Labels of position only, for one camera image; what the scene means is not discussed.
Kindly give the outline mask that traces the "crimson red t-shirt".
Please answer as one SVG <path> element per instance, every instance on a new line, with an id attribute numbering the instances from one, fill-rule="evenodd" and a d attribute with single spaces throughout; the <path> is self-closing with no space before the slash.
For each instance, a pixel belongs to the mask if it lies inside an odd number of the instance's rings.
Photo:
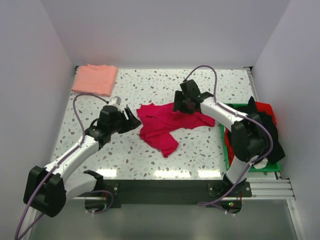
<path id="1" fill-rule="evenodd" d="M 140 138 L 150 147 L 159 150 L 163 157 L 167 158 L 179 146 L 179 143 L 171 135 L 178 129 L 193 130 L 198 127 L 214 127 L 216 121 L 207 115 L 196 112 L 187 114 L 173 111 L 174 104 L 141 105 L 136 110 L 142 128 Z"/>

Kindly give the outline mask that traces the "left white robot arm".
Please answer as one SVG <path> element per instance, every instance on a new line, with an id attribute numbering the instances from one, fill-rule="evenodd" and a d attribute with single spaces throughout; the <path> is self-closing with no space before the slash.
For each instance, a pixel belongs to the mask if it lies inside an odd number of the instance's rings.
<path id="1" fill-rule="evenodd" d="M 67 201 L 79 195 L 90 193 L 99 196 L 105 188 L 104 178 L 99 173 L 85 170 L 85 177 L 75 184 L 68 181 L 69 177 L 109 143 L 113 134 L 127 133 L 141 124 L 130 108 L 119 110 L 116 106 L 105 105 L 99 117 L 91 122 L 71 149 L 46 166 L 35 166 L 29 171 L 23 202 L 49 217 L 55 217 Z"/>

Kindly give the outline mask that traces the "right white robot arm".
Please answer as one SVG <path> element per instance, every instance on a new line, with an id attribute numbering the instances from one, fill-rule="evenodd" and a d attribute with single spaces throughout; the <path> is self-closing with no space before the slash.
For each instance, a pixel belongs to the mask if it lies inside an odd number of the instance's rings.
<path id="1" fill-rule="evenodd" d="M 200 92 L 194 80 L 185 80 L 174 95 L 173 111 L 185 114 L 202 113 L 222 124 L 231 133 L 234 158 L 223 177 L 223 192 L 230 197 L 240 190 L 251 165 L 265 158 L 273 149 L 273 140 L 260 116 L 243 113 L 219 102 L 214 94 Z"/>

